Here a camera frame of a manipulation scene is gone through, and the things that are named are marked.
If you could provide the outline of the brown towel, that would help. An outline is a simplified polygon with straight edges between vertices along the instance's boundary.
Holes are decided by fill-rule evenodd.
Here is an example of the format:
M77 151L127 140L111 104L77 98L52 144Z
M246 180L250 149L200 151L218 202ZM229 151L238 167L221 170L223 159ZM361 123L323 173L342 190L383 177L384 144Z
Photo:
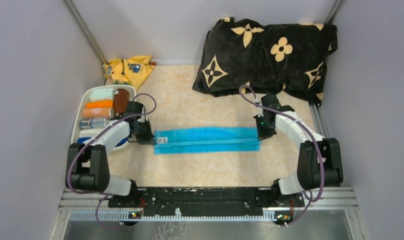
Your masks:
M115 115L124 113L127 109L129 92L119 88L113 92L113 110Z

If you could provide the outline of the light blue towel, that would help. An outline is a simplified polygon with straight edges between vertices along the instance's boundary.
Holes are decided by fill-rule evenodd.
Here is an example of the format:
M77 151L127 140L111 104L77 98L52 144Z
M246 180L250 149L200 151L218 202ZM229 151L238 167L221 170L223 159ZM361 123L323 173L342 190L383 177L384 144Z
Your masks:
M155 155L258 152L254 127L193 127L156 131Z

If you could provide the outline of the dark blue towel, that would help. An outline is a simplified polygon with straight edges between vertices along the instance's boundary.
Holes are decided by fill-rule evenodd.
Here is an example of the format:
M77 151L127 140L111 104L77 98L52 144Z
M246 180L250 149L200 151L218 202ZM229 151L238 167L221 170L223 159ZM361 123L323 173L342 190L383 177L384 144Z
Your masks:
M121 148L123 145L127 145L129 143L128 138L122 139L117 145L117 148Z

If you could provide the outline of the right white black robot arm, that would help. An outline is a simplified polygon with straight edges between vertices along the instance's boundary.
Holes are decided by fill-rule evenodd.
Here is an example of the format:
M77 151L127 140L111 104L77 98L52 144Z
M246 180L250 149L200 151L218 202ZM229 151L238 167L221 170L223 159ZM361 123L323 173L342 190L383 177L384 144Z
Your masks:
M295 173L276 179L271 199L284 206L292 194L320 187L333 187L344 179L341 148L335 138L326 138L310 129L289 105L281 105L274 94L261 97L263 108L254 116L259 140L283 132L299 148Z

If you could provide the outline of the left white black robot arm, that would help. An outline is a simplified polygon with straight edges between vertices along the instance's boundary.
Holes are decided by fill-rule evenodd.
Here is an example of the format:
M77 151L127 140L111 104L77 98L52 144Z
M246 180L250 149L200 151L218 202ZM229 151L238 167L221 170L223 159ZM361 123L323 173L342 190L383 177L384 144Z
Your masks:
M138 204L140 194L134 180L110 173L108 155L122 141L134 138L139 145L153 145L154 135L142 103L129 101L124 113L115 116L96 136L68 148L65 185L78 194L120 196L128 207Z

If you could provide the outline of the orange rolled towel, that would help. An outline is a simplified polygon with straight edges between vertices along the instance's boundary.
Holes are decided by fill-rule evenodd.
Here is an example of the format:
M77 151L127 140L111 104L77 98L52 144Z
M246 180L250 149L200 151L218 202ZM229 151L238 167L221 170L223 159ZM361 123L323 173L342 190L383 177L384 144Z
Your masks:
M111 108L113 107L113 100L98 100L98 101L90 101L85 104L85 107L88 109L93 108Z

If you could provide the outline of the salmon rolled towel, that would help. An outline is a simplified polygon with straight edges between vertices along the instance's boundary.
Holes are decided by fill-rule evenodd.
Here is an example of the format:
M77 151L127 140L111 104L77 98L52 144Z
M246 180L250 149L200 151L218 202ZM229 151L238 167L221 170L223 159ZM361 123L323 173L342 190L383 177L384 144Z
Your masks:
M97 108L85 108L82 111L84 118L112 118L114 116L114 110L112 107L97 107Z

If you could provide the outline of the mint green rolled towel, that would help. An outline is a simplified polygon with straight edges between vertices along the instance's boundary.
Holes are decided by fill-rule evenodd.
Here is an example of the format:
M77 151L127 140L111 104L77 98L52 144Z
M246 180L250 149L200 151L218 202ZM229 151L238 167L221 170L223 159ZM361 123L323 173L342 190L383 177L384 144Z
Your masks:
M113 88L94 89L89 95L89 100L91 102L113 100L113 92L114 92Z

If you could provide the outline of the yellow printed cloth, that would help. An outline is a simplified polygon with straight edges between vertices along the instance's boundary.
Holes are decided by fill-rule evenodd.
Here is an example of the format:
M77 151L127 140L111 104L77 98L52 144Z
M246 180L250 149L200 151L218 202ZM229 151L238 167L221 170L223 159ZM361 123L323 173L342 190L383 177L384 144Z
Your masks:
M104 76L115 85L129 85L138 90L151 75L157 63L150 55L137 55L131 58L116 58L103 65Z

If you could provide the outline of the black blanket with beige flowers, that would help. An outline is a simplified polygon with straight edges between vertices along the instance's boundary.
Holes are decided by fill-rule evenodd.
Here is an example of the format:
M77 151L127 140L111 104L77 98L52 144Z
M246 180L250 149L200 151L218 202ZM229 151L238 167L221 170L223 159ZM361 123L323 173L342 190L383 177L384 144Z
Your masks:
M193 90L222 97L241 85L256 93L288 95L320 106L326 58L338 49L333 24L261 25L225 17L207 32Z

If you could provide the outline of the white plastic basket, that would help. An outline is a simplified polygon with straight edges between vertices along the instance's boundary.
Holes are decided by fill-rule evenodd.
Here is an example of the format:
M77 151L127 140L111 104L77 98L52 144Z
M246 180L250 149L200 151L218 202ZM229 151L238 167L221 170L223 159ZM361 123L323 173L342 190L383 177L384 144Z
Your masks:
M74 125L73 125L73 129L72 129L72 134L71 134L71 140L70 143L76 143L79 139L79 121L83 119L82 116L82 111L85 108L85 104L87 102L90 102L90 95L94 90L98 90L98 89L113 89L113 90L117 90L117 89L125 89L129 92L129 101L133 100L133 98L137 95L137 91L134 87L130 86L130 85L120 85L120 84L113 84L113 85L103 85L103 86L97 86L97 87L93 87L88 89L82 96L77 113L76 113L76 117L74 120Z

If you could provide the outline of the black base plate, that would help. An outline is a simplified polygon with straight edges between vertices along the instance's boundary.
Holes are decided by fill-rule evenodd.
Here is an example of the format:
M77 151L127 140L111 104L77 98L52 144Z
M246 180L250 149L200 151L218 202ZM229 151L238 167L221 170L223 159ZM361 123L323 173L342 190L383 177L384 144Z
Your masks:
M108 202L110 208L138 208L145 217L258 217L267 208L304 205L301 193L278 196L270 187L143 187Z

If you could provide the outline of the aluminium frame rail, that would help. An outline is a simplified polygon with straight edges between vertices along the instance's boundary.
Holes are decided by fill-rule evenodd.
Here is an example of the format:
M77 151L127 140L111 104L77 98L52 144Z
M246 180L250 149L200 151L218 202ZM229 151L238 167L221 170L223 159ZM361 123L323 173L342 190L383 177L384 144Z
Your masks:
M50 240L62 240L72 210L95 210L102 197L97 193L75 194L65 188L48 238ZM352 187L324 188L320 200L312 203L309 210L344 210L352 239L369 240L371 238Z

